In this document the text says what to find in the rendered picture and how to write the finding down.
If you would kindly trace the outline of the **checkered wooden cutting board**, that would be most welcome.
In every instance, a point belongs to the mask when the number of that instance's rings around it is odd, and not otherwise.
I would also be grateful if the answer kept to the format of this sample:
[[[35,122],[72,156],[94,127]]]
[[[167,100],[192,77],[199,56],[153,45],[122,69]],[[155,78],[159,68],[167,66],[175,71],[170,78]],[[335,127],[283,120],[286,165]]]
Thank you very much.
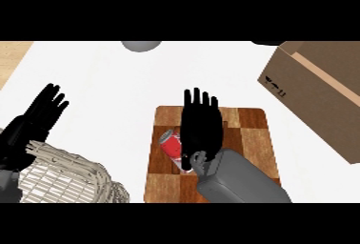
[[[165,155],[159,138],[167,130],[180,132],[180,106],[159,106],[153,134],[143,201],[146,203],[206,203],[195,190],[196,174],[181,173]],[[224,122],[223,146],[236,150],[280,184],[265,113],[262,109],[220,107]]]

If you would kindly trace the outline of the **pale wicker basket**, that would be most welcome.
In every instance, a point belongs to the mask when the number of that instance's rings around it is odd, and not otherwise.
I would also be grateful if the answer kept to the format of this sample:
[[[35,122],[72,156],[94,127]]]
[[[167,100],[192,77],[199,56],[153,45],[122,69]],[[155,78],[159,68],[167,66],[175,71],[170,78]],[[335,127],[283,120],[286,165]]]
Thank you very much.
[[[21,203],[130,202],[122,184],[100,163],[38,141],[29,142],[26,152],[35,161],[19,174]]]

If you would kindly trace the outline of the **grey round object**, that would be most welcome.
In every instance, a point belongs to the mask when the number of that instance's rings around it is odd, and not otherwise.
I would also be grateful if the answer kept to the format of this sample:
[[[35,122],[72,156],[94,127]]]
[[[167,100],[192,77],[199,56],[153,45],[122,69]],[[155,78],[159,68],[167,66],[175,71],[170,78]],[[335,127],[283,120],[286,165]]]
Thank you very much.
[[[161,41],[122,41],[122,45],[130,51],[146,52],[161,45]]]

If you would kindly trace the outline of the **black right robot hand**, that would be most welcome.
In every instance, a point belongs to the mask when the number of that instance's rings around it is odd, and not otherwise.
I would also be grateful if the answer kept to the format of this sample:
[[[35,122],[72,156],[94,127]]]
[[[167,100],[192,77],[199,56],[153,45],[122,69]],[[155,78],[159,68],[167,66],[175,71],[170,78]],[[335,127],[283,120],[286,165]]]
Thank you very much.
[[[218,109],[218,99],[208,96],[206,91],[184,90],[184,106],[180,121],[181,169],[192,168],[190,157],[196,152],[205,152],[206,160],[215,158],[223,147],[223,116]]]

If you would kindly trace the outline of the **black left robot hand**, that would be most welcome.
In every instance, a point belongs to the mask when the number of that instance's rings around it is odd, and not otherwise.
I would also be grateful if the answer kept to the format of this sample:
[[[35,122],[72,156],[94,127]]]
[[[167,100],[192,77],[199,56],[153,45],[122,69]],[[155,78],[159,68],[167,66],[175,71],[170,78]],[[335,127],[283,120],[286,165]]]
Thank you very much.
[[[49,131],[69,105],[59,89],[53,84],[46,85],[26,112],[0,132],[0,170],[22,171],[35,160],[35,156],[26,152],[26,145],[31,140],[46,141]]]

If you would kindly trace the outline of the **red can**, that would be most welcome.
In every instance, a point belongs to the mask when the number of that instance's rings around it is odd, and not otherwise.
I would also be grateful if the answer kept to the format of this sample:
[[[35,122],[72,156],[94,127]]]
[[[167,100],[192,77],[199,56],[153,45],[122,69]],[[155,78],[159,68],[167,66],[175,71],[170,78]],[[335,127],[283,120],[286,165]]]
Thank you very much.
[[[190,173],[192,170],[181,168],[181,142],[180,133],[175,130],[167,130],[159,138],[161,149],[177,166],[180,173]]]

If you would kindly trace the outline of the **brown cardboard box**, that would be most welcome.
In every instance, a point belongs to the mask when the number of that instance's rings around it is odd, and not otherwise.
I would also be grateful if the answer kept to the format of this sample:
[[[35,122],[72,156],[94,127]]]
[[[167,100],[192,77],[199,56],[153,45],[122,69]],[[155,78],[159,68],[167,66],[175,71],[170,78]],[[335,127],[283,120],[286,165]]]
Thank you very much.
[[[360,41],[286,41],[258,83],[351,164],[360,163]]]

